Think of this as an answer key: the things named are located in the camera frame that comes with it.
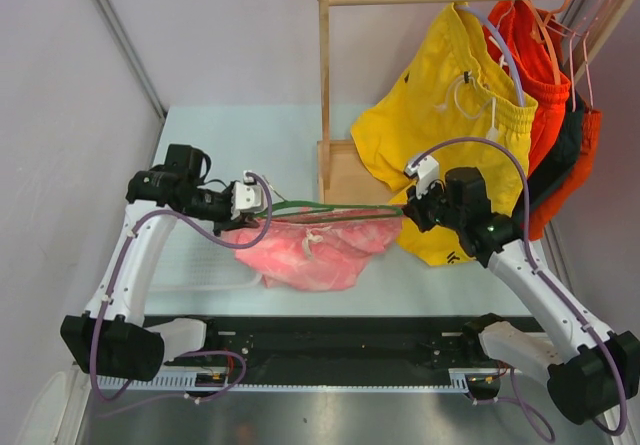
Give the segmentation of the green wire hanger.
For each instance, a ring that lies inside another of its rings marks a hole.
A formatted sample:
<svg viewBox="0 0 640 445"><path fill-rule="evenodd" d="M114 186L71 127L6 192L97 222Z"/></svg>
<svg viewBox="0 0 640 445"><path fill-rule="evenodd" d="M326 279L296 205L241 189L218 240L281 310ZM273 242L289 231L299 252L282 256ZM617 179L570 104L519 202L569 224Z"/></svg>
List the green wire hanger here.
<svg viewBox="0 0 640 445"><path fill-rule="evenodd" d="M397 205L326 204L310 200L289 200L279 194L270 183L272 198L279 198L271 206L274 221L293 224L333 224L364 221L402 221L403 211Z"/></svg>

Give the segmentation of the pink patterned shorts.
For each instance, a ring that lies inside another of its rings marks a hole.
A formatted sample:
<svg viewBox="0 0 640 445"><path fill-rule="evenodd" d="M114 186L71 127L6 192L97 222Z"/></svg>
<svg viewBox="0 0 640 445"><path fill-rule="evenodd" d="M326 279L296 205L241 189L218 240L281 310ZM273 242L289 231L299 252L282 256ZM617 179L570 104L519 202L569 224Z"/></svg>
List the pink patterned shorts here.
<svg viewBox="0 0 640 445"><path fill-rule="evenodd" d="M356 284L401 230L402 221L395 220L311 225L273 220L259 243L236 250L235 257L261 274L268 287L342 291Z"/></svg>

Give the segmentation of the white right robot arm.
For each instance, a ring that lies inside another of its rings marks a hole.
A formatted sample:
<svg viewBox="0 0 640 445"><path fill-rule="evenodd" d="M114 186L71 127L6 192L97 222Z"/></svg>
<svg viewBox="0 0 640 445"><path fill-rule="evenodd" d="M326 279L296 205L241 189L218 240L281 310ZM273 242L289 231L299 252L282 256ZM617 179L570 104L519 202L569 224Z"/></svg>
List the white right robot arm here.
<svg viewBox="0 0 640 445"><path fill-rule="evenodd" d="M575 424L638 394L638 339L615 333L566 289L531 250L518 223L493 211L477 168L454 168L439 180L439 164L428 156L405 173L413 183L404 214L422 232L453 231L463 251L506 284L547 335L536 339L486 315L461 341L469 364L495 359L514 366L544 386Z"/></svg>

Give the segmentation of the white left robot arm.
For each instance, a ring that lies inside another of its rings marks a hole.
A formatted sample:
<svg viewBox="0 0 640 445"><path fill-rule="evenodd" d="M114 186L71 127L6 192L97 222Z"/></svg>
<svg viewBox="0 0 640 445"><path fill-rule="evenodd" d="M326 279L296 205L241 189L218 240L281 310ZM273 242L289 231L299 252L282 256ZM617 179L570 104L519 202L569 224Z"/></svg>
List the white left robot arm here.
<svg viewBox="0 0 640 445"><path fill-rule="evenodd" d="M74 360L92 379L150 381L165 363L183 355L202 365L219 357L221 341L202 320L144 325L151 281L178 222L233 250L251 248L265 235L246 243L221 239L226 231L256 226L258 214L272 212L273 200L265 180L251 171L221 191L210 190L210 169L204 151L172 144L163 163L129 181L121 234L105 275L83 312L66 316L60 328Z"/></svg>

